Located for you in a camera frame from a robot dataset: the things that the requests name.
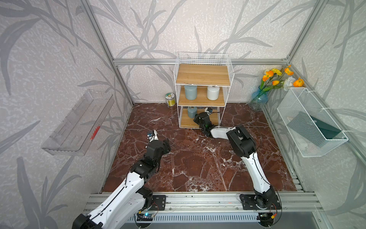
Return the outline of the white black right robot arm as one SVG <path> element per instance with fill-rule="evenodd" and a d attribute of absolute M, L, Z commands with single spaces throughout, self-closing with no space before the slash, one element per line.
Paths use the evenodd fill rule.
<path fill-rule="evenodd" d="M 244 162 L 254 186 L 254 195 L 241 194 L 244 210 L 281 210 L 282 203 L 274 187 L 269 183 L 260 165 L 257 146 L 243 125 L 218 127 L 212 124 L 210 112 L 195 115 L 193 121 L 205 136 L 229 140 L 234 153 Z"/>

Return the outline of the white wire wooden shelf rack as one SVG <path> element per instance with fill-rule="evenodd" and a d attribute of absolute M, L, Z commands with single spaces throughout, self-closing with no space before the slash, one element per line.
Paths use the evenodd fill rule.
<path fill-rule="evenodd" d="M 187 108 L 197 107 L 197 114 L 212 107 L 210 120 L 219 126 L 226 108 L 230 89 L 234 80 L 234 68 L 229 55 L 223 53 L 180 52 L 174 66 L 174 83 L 178 106 L 180 128 L 198 129 L 199 126 L 188 117 Z M 187 100 L 185 85 L 197 86 L 197 98 Z M 207 87 L 220 87 L 219 98 L 215 101 L 207 99 Z"/>

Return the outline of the large blue tea canister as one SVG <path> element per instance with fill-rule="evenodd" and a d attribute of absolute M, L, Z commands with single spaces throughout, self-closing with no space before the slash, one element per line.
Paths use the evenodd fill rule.
<path fill-rule="evenodd" d="M 185 85 L 185 97 L 187 100 L 195 100 L 197 98 L 197 86 L 196 85 Z"/>

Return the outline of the white tea canister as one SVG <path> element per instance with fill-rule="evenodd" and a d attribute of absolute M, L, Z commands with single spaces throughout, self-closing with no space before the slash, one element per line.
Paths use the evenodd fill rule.
<path fill-rule="evenodd" d="M 219 98 L 220 87 L 218 86 L 208 86 L 207 87 L 207 99 L 215 101 Z"/>

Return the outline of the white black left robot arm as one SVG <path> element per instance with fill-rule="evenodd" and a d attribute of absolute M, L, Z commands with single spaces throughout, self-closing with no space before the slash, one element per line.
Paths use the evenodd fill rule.
<path fill-rule="evenodd" d="M 158 172 L 162 156 L 170 151 L 168 139 L 151 140 L 143 158 L 133 164 L 118 188 L 87 216 L 80 214 L 72 228 L 119 229 L 133 214 L 151 207 L 153 192 L 144 185 Z"/>

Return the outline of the small blue tea canister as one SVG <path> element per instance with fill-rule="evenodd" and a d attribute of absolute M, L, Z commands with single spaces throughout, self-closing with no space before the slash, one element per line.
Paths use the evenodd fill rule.
<path fill-rule="evenodd" d="M 188 117 L 191 119 L 194 119 L 197 114 L 197 107 L 196 106 L 190 106 L 187 108 Z"/>

